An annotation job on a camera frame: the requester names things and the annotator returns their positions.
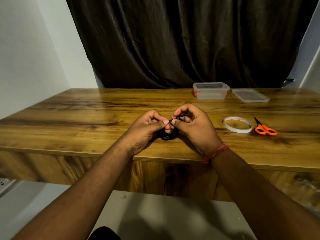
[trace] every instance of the curtain fold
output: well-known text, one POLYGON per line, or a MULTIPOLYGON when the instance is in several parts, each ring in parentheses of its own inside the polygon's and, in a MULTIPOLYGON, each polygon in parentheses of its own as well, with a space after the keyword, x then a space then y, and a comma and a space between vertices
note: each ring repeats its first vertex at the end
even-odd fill
POLYGON ((66 0, 106 88, 281 87, 318 0, 66 0))

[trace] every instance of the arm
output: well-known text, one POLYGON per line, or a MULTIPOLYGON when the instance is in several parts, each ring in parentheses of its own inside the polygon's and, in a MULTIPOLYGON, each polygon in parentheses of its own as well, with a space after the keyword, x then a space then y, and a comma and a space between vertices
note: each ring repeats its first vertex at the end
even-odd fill
POLYGON ((87 239, 128 160, 164 127, 169 129, 168 120, 156 110, 140 116, 77 182, 36 215, 13 240, 87 239))
MULTIPOLYGON (((177 108, 183 121, 172 124, 185 132, 203 155, 222 144, 205 112, 193 104, 177 108)), ((258 239, 318 239, 320 219, 270 184, 230 149, 211 165, 258 239)))

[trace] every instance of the hand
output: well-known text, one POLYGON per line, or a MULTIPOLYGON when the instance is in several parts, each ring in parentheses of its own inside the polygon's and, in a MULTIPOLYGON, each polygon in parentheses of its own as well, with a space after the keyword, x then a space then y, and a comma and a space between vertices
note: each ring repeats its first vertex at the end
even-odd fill
POLYGON ((178 107, 171 119, 173 125, 171 129, 176 127, 186 133, 192 144, 204 156, 223 143, 208 115, 193 104, 178 107))
POLYGON ((138 117, 129 129, 120 137, 119 142, 128 146, 131 156, 142 151, 146 144, 163 128, 170 131, 169 120, 152 109, 138 117))

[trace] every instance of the wall socket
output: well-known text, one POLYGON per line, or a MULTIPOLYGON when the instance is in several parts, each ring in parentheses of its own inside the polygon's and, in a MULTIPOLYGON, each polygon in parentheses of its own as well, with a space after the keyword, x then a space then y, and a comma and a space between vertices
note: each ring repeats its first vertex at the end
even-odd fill
POLYGON ((6 189, 13 185, 15 181, 15 179, 0 178, 0 196, 6 189))

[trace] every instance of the wood grain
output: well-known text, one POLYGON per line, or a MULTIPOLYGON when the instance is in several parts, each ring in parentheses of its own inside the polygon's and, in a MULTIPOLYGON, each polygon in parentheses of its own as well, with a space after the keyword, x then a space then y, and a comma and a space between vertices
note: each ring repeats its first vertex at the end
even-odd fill
MULTIPOLYGON (((320 211, 320 174, 269 170, 257 171, 294 201, 320 211)), ((221 181, 217 183, 213 199, 233 202, 221 181)))
POLYGON ((211 165, 165 163, 164 182, 166 196, 211 200, 218 176, 211 165))
MULTIPOLYGON (((94 157, 37 153, 0 153, 0 178, 71 185, 97 160, 94 157)), ((165 194, 162 163, 130 161, 115 190, 165 194)))
MULTIPOLYGON (((219 136, 257 169, 320 173, 320 95, 306 89, 258 89, 268 103, 246 104, 233 95, 197 100, 191 89, 70 89, 0 120, 0 150, 98 157, 142 113, 156 108, 170 118, 190 102, 208 113, 219 136), (222 119, 240 116, 278 131, 275 137, 238 134, 222 119)), ((194 163, 203 160, 188 141, 156 139, 136 161, 194 163)))

